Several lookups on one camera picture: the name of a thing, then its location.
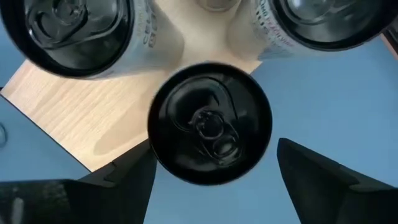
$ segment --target wood surface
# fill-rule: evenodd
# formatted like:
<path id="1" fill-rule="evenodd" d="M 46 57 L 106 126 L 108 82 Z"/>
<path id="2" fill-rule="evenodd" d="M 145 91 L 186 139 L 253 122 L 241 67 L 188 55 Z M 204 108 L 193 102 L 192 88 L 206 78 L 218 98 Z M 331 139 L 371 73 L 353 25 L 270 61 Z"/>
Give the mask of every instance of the wood surface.
<path id="1" fill-rule="evenodd" d="M 226 29 L 236 7 L 208 12 L 195 0 L 158 0 L 185 38 L 179 65 L 205 60 L 226 62 L 251 73 L 260 62 L 236 58 L 226 45 Z M 51 75 L 29 61 L 4 87 L 3 94 L 33 122 L 94 171 L 147 138 L 152 98 L 173 70 L 110 80 L 73 80 Z"/>
<path id="2" fill-rule="evenodd" d="M 391 43 L 387 40 L 386 36 L 384 34 L 381 34 L 381 39 L 383 42 L 386 44 L 387 48 L 391 51 L 393 56 L 398 60 L 398 52 L 393 48 Z"/>

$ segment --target blue surface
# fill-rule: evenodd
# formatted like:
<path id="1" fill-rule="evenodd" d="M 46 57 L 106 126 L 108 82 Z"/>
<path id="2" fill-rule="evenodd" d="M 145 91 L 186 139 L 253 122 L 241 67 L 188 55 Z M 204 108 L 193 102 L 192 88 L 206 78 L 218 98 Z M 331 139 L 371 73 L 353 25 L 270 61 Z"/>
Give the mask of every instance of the blue surface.
<path id="1" fill-rule="evenodd" d="M 0 87 L 4 86 L 24 61 L 8 37 L 0 19 Z"/>
<path id="2" fill-rule="evenodd" d="M 264 62 L 254 78 L 274 115 L 261 162 L 218 187 L 182 182 L 159 165 L 145 224 L 300 223 L 277 163 L 281 137 L 398 186 L 398 61 L 380 39 L 327 58 Z"/>

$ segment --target can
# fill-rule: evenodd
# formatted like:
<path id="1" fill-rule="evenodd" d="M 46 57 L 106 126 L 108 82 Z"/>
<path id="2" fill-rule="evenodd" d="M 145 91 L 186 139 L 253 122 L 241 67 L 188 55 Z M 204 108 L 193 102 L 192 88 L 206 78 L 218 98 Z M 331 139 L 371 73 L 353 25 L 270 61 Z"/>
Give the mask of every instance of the can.
<path id="1" fill-rule="evenodd" d="M 243 1 L 228 44 L 248 60 L 325 55 L 373 39 L 397 15 L 393 0 Z"/>
<path id="2" fill-rule="evenodd" d="M 225 12 L 231 9 L 239 0 L 196 0 L 204 9 L 213 12 Z"/>
<path id="3" fill-rule="evenodd" d="M 271 139 L 271 106 L 246 72 L 201 63 L 163 84 L 147 130 L 169 172 L 193 184 L 220 185 L 240 178 L 263 157 Z"/>
<path id="4" fill-rule="evenodd" d="M 17 47 L 61 77 L 97 79 L 161 70 L 182 56 L 182 34 L 150 0 L 0 3 Z"/>

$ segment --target black triangular object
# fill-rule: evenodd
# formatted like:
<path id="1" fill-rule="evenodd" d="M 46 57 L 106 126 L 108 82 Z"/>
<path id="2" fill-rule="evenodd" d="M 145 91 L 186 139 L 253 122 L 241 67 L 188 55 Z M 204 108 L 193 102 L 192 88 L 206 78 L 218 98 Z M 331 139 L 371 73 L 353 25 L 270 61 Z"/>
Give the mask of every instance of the black triangular object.
<path id="1" fill-rule="evenodd" d="M 0 223 L 142 224 L 156 165 L 146 140 L 81 180 L 0 182 Z"/>
<path id="2" fill-rule="evenodd" d="M 282 178 L 303 224 L 398 223 L 398 190 L 288 139 L 279 139 Z"/>

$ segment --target black can lid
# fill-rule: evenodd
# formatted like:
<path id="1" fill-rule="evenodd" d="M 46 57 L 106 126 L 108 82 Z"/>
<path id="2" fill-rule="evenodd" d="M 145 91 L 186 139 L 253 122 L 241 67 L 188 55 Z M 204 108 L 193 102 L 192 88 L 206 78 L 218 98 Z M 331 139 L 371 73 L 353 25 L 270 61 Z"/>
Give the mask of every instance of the black can lid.
<path id="1" fill-rule="evenodd" d="M 398 16 L 396 0 L 269 0 L 279 25 L 315 50 L 340 51 L 378 36 Z"/>
<path id="2" fill-rule="evenodd" d="M 261 87 L 220 63 L 179 71 L 149 111 L 148 134 L 158 160 L 194 184 L 223 184 L 244 175 L 264 154 L 271 131 L 271 107 Z"/>
<path id="3" fill-rule="evenodd" d="M 128 0 L 2 0 L 0 7 L 20 50 L 43 69 L 66 77 L 109 68 L 132 32 Z"/>

